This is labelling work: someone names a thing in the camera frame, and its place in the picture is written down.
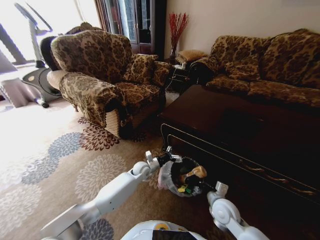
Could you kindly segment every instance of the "yellow object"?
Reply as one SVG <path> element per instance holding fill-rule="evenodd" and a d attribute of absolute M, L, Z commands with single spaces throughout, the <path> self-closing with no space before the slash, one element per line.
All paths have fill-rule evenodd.
<path fill-rule="evenodd" d="M 155 225 L 154 230 L 170 230 L 170 229 L 167 224 L 159 223 L 159 224 Z"/>
<path fill-rule="evenodd" d="M 198 178 L 203 179 L 207 176 L 207 171 L 203 166 L 197 166 L 192 171 L 188 172 L 185 175 L 180 176 L 180 181 L 182 183 L 186 182 L 186 179 L 192 175 L 196 175 Z"/>
<path fill-rule="evenodd" d="M 186 191 L 187 187 L 188 187 L 188 185 L 186 185 L 186 184 L 182 185 L 180 188 L 178 188 L 178 192 L 179 193 L 184 193 Z"/>

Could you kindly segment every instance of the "floral patterned carpet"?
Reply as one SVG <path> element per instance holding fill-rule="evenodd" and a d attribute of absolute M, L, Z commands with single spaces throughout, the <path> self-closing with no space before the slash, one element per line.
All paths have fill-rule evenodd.
<path fill-rule="evenodd" d="M 177 98 L 167 93 L 167 104 Z M 0 239 L 38 240 L 40 229 L 74 204 L 90 201 L 147 150 L 162 154 L 155 118 L 131 139 L 86 121 L 63 99 L 44 109 L 35 103 L 0 112 Z M 158 176 L 138 186 L 115 212 L 85 226 L 82 240 L 120 239 L 135 224 L 164 220 L 208 239 L 231 239 L 218 230 L 206 196 L 181 198 L 158 190 Z"/>

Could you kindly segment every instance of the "vase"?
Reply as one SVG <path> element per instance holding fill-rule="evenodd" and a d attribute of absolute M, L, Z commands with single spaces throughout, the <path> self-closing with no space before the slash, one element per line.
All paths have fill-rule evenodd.
<path fill-rule="evenodd" d="M 176 50 L 177 50 L 177 45 L 174 45 L 171 47 L 171 52 L 169 57 L 171 64 L 176 64 Z"/>

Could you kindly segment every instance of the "armrest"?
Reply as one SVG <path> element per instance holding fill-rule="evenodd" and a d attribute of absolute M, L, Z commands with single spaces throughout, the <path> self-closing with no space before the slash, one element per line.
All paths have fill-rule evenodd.
<path fill-rule="evenodd" d="M 162 61 L 154 61 L 154 75 L 152 82 L 155 85 L 163 87 L 170 73 L 172 65 Z"/>
<path fill-rule="evenodd" d="M 126 95 L 111 83 L 81 72 L 69 72 L 61 79 L 59 88 L 63 98 L 79 107 L 92 123 L 105 127 L 106 112 L 114 109 L 119 111 L 121 124 L 128 122 Z"/>
<path fill-rule="evenodd" d="M 218 74 L 218 69 L 218 61 L 214 56 L 202 57 L 190 65 L 191 82 L 205 85 Z"/>

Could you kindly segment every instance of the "chair leg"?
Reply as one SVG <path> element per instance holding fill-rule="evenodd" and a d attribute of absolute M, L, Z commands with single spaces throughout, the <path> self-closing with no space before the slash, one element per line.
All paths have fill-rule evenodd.
<path fill-rule="evenodd" d="M 74 107 L 74 110 L 75 110 L 76 112 L 79 112 L 79 111 L 78 111 L 78 106 L 77 106 L 76 104 L 72 104 L 72 106 Z"/>

